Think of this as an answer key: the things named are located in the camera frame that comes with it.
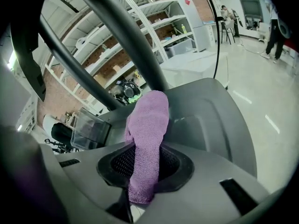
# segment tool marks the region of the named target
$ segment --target purple towel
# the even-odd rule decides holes
[[[160,91],[141,97],[127,118],[125,141],[136,144],[134,172],[130,179],[129,200],[149,203],[159,177],[159,147],[169,120],[168,99]]]

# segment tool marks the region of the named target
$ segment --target white shelving unit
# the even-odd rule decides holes
[[[184,14],[183,9],[178,14],[171,13],[170,9],[171,5],[176,4],[176,7],[179,7],[179,0],[155,0],[149,3],[148,0],[118,0],[124,8],[128,11],[130,15],[137,21],[140,20],[144,27],[141,29],[141,32],[146,35],[150,34],[153,40],[152,51],[159,52],[162,56],[163,61],[168,60],[167,54],[164,50],[164,47],[170,45],[173,42],[179,42],[180,39],[186,37],[193,36],[193,29],[190,29],[189,32],[185,34],[180,34],[175,37],[172,37],[169,40],[160,41],[155,30],[162,28],[164,26],[172,24],[175,25],[175,22],[179,20],[184,20],[189,22],[189,19],[186,14]],[[165,11],[168,15],[168,18],[165,18],[161,21],[157,21],[151,24],[148,20],[148,17],[160,12]],[[63,44],[68,48],[70,52],[74,54],[74,57],[79,63],[84,63],[84,61],[93,53],[99,46],[101,46],[107,39],[112,36],[109,29],[102,24],[100,19],[95,15],[93,11],[90,11],[87,15],[85,15],[66,35],[63,39]],[[76,50],[75,45],[79,38],[86,37],[86,40],[79,49]],[[114,45],[112,48],[107,49],[103,52],[99,59],[95,64],[90,65],[90,68],[86,70],[91,76],[94,76],[98,73],[99,69],[105,65],[115,54],[122,50],[121,45],[118,43]],[[74,90],[70,90],[64,84],[65,78],[68,76],[66,70],[62,73],[60,77],[57,77],[51,67],[53,65],[58,64],[59,62],[53,57],[49,65],[46,65],[46,68],[50,71],[52,75],[54,75],[55,79],[66,88],[76,99],[78,99],[85,107],[87,107],[92,113],[98,113],[99,110],[95,109],[96,106],[101,107],[95,101],[94,97],[91,95],[86,99],[82,100],[77,95],[76,92],[80,88],[80,85],[77,84]],[[129,69],[133,68],[134,64],[129,62],[127,65],[122,67],[105,85],[105,88],[109,87],[113,82],[117,81],[117,79],[122,76]]]

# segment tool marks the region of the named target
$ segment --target bottle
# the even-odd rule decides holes
[[[185,26],[182,24],[182,30],[183,30],[183,33],[186,34],[187,33],[187,30],[185,28]]]

